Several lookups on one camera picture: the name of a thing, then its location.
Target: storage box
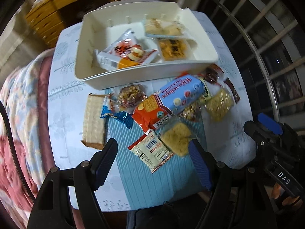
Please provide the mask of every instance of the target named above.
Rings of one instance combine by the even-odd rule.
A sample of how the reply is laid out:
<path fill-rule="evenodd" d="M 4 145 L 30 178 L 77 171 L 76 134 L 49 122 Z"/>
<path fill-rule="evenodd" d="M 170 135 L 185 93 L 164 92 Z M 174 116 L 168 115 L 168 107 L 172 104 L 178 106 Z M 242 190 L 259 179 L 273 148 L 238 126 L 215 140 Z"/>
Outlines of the storage box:
<path fill-rule="evenodd" d="M 145 37 L 142 21 L 150 18 L 176 20 L 186 27 L 192 38 L 187 40 L 191 48 L 187 59 L 163 62 L 157 56 L 150 64 L 113 71 L 106 71 L 93 64 L 94 50 L 102 51 L 128 28 L 135 32 L 145 50 L 158 49 L 155 39 Z M 172 2 L 125 3 L 97 9 L 84 16 L 75 62 L 75 77 L 101 90 L 140 81 L 176 77 L 184 71 L 196 74 L 217 60 L 218 55 L 213 44 L 189 9 L 181 9 L 177 3 Z"/>

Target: screw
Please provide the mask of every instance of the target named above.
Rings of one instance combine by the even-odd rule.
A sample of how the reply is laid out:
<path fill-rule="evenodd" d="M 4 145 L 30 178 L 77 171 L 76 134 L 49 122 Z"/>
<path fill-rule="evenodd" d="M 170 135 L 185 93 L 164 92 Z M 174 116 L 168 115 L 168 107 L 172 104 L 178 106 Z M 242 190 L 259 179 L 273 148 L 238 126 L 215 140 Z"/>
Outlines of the screw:
<path fill-rule="evenodd" d="M 250 167 L 250 168 L 248 168 L 248 171 L 249 171 L 250 173 L 254 173 L 254 172 L 255 172 L 255 169 L 254 169 L 253 167 Z"/>
<path fill-rule="evenodd" d="M 87 167 L 87 166 L 89 165 L 89 161 L 88 161 L 88 160 L 85 160 L 85 161 L 81 162 L 80 165 L 81 165 L 82 167 Z"/>
<path fill-rule="evenodd" d="M 52 167 L 52 168 L 50 169 L 50 171 L 51 171 L 52 173 L 54 173 L 54 172 L 58 171 L 58 167 Z"/>
<path fill-rule="evenodd" d="M 219 168 L 223 168 L 225 164 L 223 162 L 217 162 L 216 164 Z"/>

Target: blue gripper pad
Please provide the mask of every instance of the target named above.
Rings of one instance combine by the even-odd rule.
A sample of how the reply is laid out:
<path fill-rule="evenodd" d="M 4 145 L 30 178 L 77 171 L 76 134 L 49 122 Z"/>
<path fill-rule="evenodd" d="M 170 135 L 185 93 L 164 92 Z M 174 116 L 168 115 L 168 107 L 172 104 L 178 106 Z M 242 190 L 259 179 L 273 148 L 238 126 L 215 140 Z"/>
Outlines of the blue gripper pad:
<path fill-rule="evenodd" d="M 275 120 L 271 119 L 264 113 L 259 113 L 257 115 L 257 119 L 260 123 L 262 123 L 268 130 L 272 131 L 276 135 L 282 135 L 283 129 L 279 123 Z"/>
<path fill-rule="evenodd" d="M 193 140 L 191 140 L 189 143 L 189 155 L 194 164 L 201 185 L 207 190 L 211 190 L 213 186 L 211 181 L 211 173 L 208 169 L 208 166 L 201 157 L 197 146 L 194 144 Z"/>

